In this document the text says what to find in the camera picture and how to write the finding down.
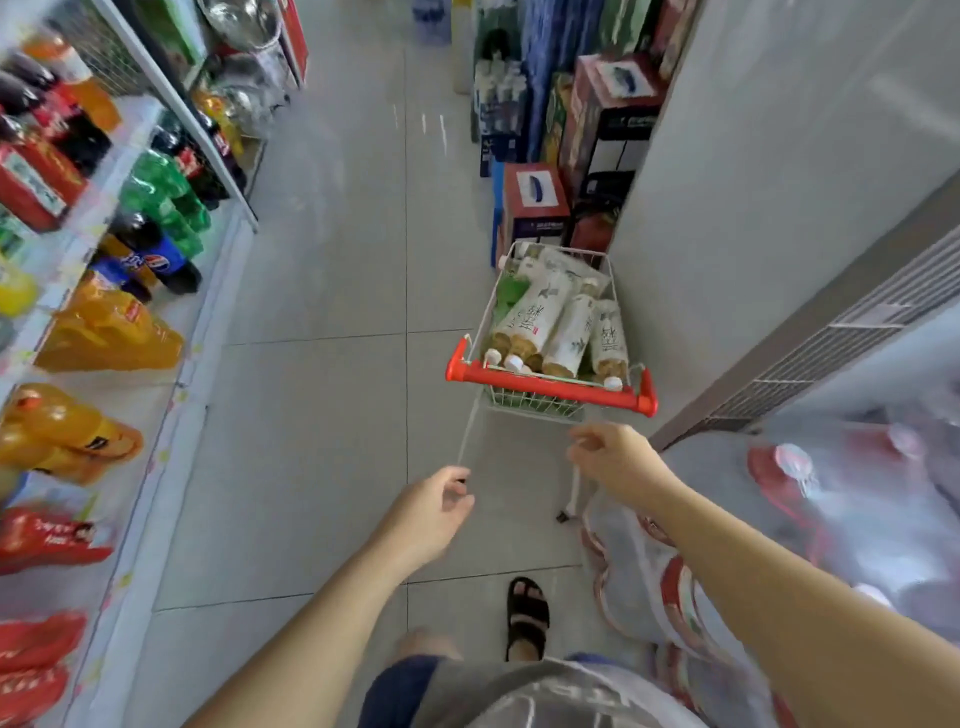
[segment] cardboard box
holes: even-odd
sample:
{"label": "cardboard box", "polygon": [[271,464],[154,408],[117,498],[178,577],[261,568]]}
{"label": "cardboard box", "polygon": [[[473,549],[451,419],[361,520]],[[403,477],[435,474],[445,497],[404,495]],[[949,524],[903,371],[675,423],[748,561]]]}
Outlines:
{"label": "cardboard box", "polygon": [[546,103],[546,120],[543,123],[543,145],[540,148],[540,161],[545,164],[556,165],[560,159],[560,144],[564,138],[572,90],[572,73],[553,74],[550,98]]}
{"label": "cardboard box", "polygon": [[515,240],[548,238],[540,242],[560,245],[569,219],[570,208],[555,166],[542,162],[504,166],[497,260]]}
{"label": "cardboard box", "polygon": [[643,164],[666,86],[645,54],[581,56],[570,95],[560,173],[568,199],[625,198]]}

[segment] green soda bottle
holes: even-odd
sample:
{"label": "green soda bottle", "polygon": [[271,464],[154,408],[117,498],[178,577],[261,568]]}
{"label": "green soda bottle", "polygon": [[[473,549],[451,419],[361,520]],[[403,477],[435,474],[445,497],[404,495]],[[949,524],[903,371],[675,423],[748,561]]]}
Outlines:
{"label": "green soda bottle", "polygon": [[203,251],[204,244],[200,236],[180,214],[177,206],[149,182],[130,175],[120,190],[120,205],[130,212],[143,212],[154,218],[188,258],[196,257]]}
{"label": "green soda bottle", "polygon": [[196,232],[210,229],[209,211],[172,158],[156,149],[148,149],[136,161],[133,173],[169,197]]}

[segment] white wall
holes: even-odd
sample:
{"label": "white wall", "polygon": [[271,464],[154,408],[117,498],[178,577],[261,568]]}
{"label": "white wall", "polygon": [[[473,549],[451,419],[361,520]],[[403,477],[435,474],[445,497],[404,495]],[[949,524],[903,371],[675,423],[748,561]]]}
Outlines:
{"label": "white wall", "polygon": [[857,415],[913,399],[960,375],[960,302],[888,340],[787,404],[777,417],[812,413]]}
{"label": "white wall", "polygon": [[960,169],[956,0],[707,0],[612,247],[646,433]]}

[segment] forearm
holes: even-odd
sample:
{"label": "forearm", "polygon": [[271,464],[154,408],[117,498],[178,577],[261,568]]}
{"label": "forearm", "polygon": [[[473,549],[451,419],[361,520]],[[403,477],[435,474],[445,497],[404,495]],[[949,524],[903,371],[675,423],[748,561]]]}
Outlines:
{"label": "forearm", "polygon": [[330,728],[377,618],[408,574],[376,543],[347,561],[184,728]]}
{"label": "forearm", "polygon": [[856,594],[670,471],[658,479],[644,487],[645,512],[801,718],[900,728],[946,725],[960,715],[960,650]]}

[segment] red box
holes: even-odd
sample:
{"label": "red box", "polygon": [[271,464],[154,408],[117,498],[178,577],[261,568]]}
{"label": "red box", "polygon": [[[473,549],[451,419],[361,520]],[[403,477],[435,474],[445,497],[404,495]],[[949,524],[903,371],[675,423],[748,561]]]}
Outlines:
{"label": "red box", "polygon": [[497,235],[496,259],[510,251],[515,240],[556,238],[560,245],[570,208],[557,168],[542,162],[503,166],[503,221]]}
{"label": "red box", "polygon": [[644,54],[581,56],[570,95],[560,173],[568,198],[623,200],[647,154],[666,85]]}

